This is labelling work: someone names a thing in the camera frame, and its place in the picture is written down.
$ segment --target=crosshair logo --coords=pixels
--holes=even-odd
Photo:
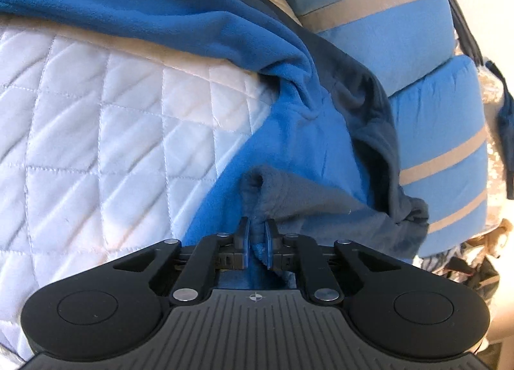
[[[250,296],[248,296],[250,298],[251,301],[254,301],[254,302],[258,302],[260,300],[262,300],[262,298],[264,297],[263,295],[260,295],[259,293],[255,292],[253,294],[251,294]]]

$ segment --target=circular cap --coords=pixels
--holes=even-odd
[[[453,305],[439,293],[420,291],[398,296],[394,301],[394,310],[412,323],[435,325],[445,322],[453,314]]]
[[[334,289],[318,289],[314,292],[314,297],[319,301],[331,302],[339,298],[339,293]]]
[[[198,297],[198,292],[194,289],[183,288],[173,292],[173,297],[181,302],[193,301]]]
[[[93,325],[109,319],[118,308],[118,301],[110,294],[90,290],[66,296],[57,312],[74,325]]]

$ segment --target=ribbed gray panel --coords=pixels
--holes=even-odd
[[[297,290],[214,290],[206,302],[175,308],[147,343],[93,363],[33,358],[24,370],[486,370],[473,355],[439,363],[397,359],[372,348],[332,307]]]

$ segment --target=pillow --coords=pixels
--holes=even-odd
[[[429,207],[418,255],[479,233],[487,215],[487,129],[474,63],[452,58],[390,99],[400,147],[400,184]]]
[[[368,67],[388,96],[453,55],[448,0],[287,0],[304,27]]]

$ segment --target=gray fabric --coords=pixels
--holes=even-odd
[[[344,191],[319,185],[304,177],[259,166],[241,180],[243,214],[251,219],[253,245],[265,242],[264,221],[276,220],[282,234],[309,235],[331,246],[334,235],[350,239],[393,257],[413,258],[427,232],[427,218],[406,218],[394,223]],[[421,199],[413,199],[415,214],[426,212]]]

